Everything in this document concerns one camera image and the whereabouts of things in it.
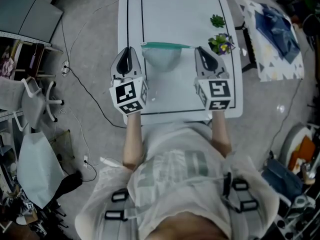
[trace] white cube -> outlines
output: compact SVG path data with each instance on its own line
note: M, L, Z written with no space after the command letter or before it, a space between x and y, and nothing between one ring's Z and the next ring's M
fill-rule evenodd
M206 110L226 110L235 98L231 79L199 79L194 81L195 91Z
M114 107L123 115L143 110L147 104L148 86L143 77L122 82L109 89Z

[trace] gray chair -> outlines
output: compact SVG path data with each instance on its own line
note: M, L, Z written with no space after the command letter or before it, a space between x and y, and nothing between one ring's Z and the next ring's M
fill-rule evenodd
M50 82L44 96L42 89L39 88L36 80L32 77L21 81L0 77L0 109L13 112L20 131L23 131L28 124L36 129L45 111L52 121L57 122L58 119L51 113L50 104L63 105L64 101L49 99L50 91L54 86L55 83ZM27 121L24 126L21 126L16 113L20 108Z

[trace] chair base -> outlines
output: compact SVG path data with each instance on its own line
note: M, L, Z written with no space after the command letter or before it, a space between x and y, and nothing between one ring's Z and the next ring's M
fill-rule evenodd
M46 112L48 113L50 119L53 121L53 122L57 122L58 119L55 118L52 113L51 113L51 110L50 110L50 105L53 105L53 104L57 104L57 105L64 105L65 102L62 100L62 99L49 99L50 97L50 92L51 92L51 89L52 87L56 86L56 83L54 81L51 81L50 84L49 84L49 87L48 87L48 90L46 91L45 93L45 102L46 102L46 105L45 105L45 110Z

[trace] green plastic bag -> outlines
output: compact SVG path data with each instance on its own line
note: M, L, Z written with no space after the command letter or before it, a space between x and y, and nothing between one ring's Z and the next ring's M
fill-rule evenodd
M179 64L182 49L193 46L169 42L142 42L142 56L156 70L170 72Z

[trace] white t-shirt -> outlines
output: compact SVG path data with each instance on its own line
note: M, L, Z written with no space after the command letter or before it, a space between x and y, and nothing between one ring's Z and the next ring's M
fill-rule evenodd
M182 212L211 220L231 239L229 210L221 200L225 159L209 142L211 130L199 123L171 123L143 127L142 135L145 158L133 173L120 164L100 170L90 199L75 219L81 239L105 239L103 228L108 220L104 215L111 195L122 188L128 189L138 211L134 217L141 240L165 218ZM236 161L232 170L256 189L254 197L264 199L261 219L267 230L278 211L274 191L247 159ZM129 240L125 236L114 239Z

